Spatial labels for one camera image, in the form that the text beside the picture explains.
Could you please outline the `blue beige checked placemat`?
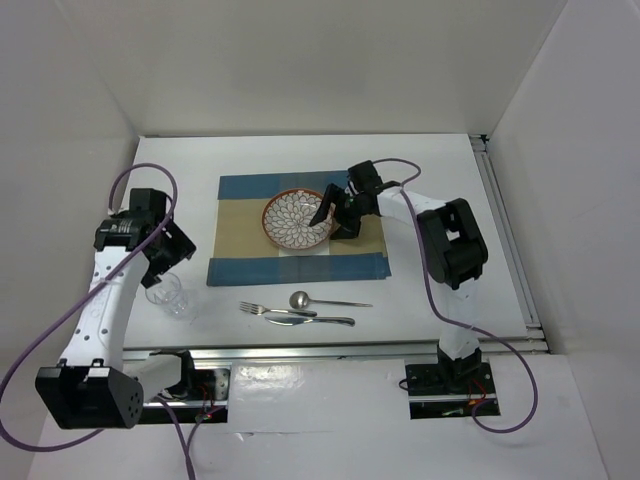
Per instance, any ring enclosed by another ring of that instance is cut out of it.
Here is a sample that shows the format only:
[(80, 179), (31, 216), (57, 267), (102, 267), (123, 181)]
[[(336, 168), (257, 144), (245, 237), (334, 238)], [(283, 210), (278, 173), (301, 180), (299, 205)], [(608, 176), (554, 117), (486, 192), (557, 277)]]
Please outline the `blue beige checked placemat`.
[(222, 176), (209, 287), (384, 280), (391, 276), (381, 219), (367, 216), (355, 240), (326, 241), (314, 249), (287, 251), (268, 239), (264, 208), (276, 195), (305, 188), (322, 194), (345, 187), (347, 172), (316, 171)]

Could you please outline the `steel table knife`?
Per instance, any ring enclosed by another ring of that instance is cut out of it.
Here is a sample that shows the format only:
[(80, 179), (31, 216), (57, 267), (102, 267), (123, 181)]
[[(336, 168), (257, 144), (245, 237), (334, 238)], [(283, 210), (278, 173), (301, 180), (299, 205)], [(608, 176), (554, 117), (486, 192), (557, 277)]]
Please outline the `steel table knife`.
[(266, 316), (265, 319), (272, 324), (279, 326), (297, 326), (303, 324), (332, 324), (346, 327), (354, 327), (356, 321), (348, 317), (295, 317), (284, 316), (274, 317)]

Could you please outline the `steel spoon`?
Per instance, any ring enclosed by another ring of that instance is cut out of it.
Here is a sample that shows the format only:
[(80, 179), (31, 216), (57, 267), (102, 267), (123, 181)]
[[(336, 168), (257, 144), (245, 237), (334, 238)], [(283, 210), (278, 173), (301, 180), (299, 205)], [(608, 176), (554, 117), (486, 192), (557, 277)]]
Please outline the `steel spoon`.
[(289, 305), (295, 309), (305, 309), (312, 304), (349, 306), (349, 307), (358, 307), (358, 308), (372, 307), (372, 304), (361, 303), (361, 302), (313, 299), (305, 291), (296, 291), (289, 298)]

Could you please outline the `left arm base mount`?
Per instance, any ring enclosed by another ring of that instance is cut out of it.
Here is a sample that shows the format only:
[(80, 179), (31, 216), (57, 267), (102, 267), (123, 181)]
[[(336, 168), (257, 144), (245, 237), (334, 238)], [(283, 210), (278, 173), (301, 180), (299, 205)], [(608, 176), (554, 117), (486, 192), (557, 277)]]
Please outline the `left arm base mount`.
[(170, 424), (170, 413), (187, 425), (228, 419), (228, 367), (198, 368), (187, 350), (157, 350), (127, 361), (124, 371), (143, 387), (142, 425)]

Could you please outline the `clear drinking glass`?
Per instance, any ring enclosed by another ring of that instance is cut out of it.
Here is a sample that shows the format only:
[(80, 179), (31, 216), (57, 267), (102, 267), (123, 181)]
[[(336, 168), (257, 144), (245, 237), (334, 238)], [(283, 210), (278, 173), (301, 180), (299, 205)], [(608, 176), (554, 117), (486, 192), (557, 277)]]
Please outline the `clear drinking glass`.
[(145, 290), (145, 297), (173, 318), (187, 319), (191, 314), (193, 304), (189, 293), (175, 274), (167, 272), (162, 275), (158, 283)]

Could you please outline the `patterned ceramic bowl red rim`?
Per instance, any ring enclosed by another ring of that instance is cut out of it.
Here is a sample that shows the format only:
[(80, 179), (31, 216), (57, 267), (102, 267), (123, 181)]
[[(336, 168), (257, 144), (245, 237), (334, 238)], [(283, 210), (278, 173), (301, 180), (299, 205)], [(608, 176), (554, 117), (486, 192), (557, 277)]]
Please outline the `patterned ceramic bowl red rim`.
[(320, 223), (310, 225), (322, 200), (322, 194), (305, 188), (277, 194), (267, 202), (262, 212), (264, 234), (284, 250), (302, 251), (322, 244), (334, 230), (333, 208)]

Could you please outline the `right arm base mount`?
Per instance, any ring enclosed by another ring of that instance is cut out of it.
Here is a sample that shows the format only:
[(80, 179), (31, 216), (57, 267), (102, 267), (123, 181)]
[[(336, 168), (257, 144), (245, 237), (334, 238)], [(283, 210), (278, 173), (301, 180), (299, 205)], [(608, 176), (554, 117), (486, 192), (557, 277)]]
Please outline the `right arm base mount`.
[(411, 420), (471, 417), (475, 407), (478, 417), (501, 415), (493, 372), (485, 360), (475, 372), (453, 381), (434, 356), (405, 359), (397, 385), (407, 395)]

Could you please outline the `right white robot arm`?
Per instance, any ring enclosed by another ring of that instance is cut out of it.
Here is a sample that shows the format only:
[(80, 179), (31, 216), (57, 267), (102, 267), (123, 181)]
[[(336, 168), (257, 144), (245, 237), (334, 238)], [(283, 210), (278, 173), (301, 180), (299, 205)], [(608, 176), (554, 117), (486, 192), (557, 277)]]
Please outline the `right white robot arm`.
[(421, 169), (394, 158), (416, 173), (403, 181), (384, 181), (367, 160), (348, 169), (347, 186), (326, 187), (320, 206), (310, 220), (315, 226), (331, 218), (337, 229), (333, 240), (359, 236), (362, 218), (375, 215), (412, 227), (419, 248), (426, 295), (433, 315), (442, 322), (437, 345), (442, 363), (436, 379), (448, 392), (460, 391), (471, 379), (465, 361), (481, 361), (475, 323), (477, 283), (488, 261), (488, 249), (469, 203), (462, 199), (436, 200), (407, 190)]

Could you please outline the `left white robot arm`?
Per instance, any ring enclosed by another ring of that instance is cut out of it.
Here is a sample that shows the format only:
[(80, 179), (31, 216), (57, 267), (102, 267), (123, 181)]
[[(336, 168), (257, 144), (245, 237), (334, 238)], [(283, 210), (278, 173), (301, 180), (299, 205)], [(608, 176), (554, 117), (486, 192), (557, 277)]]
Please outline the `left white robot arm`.
[(185, 351), (160, 350), (126, 371), (124, 340), (138, 289), (160, 283), (196, 251), (165, 217), (169, 197), (135, 188), (127, 210), (111, 215), (94, 239), (94, 296), (57, 364), (39, 369), (35, 388), (57, 425), (72, 429), (130, 429), (143, 405), (162, 392), (176, 399), (196, 390), (197, 374)]

